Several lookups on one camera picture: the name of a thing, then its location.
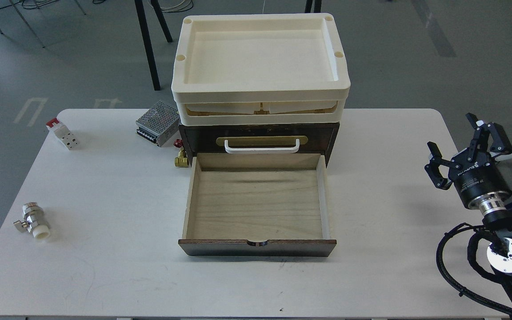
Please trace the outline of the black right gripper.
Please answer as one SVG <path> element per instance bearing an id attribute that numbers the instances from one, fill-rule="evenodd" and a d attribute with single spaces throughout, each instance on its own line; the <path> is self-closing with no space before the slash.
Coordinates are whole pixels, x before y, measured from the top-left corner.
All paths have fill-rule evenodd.
<path id="1" fill-rule="evenodd" d="M 458 152 L 451 162 L 443 159 L 437 144 L 429 141 L 429 163 L 424 169 L 436 188 L 448 190 L 453 183 L 464 207 L 477 209 L 476 199 L 484 195 L 498 195 L 503 201 L 512 196 L 506 180 L 492 163 L 492 157 L 486 154 L 512 154 L 512 144 L 500 124 L 480 121 L 473 113 L 467 113 L 466 117 L 475 130 L 468 149 Z M 476 159 L 469 161 L 469 156 L 476 156 Z M 450 168 L 449 178 L 442 176 L 440 166 Z"/>

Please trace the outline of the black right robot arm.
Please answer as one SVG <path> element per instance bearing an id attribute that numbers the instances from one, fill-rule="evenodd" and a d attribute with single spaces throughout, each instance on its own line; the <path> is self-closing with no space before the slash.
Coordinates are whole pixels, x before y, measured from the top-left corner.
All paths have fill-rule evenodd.
<path id="1" fill-rule="evenodd" d="M 469 146 L 445 160 L 434 142 L 429 142 L 429 163 L 425 172 L 433 186 L 448 190 L 455 186 L 466 209 L 477 209 L 482 214 L 481 225 L 461 223 L 445 233 L 436 250 L 437 268 L 460 296 L 509 316 L 512 306 L 500 304 L 461 285 L 448 271 L 443 253 L 447 242 L 455 235 L 471 230 L 467 245 L 467 260 L 474 271 L 488 281 L 500 284 L 512 302 L 512 196 L 506 180 L 496 167 L 512 154 L 512 144 L 504 128 L 495 122 L 484 122 L 467 113 L 473 128 Z"/>

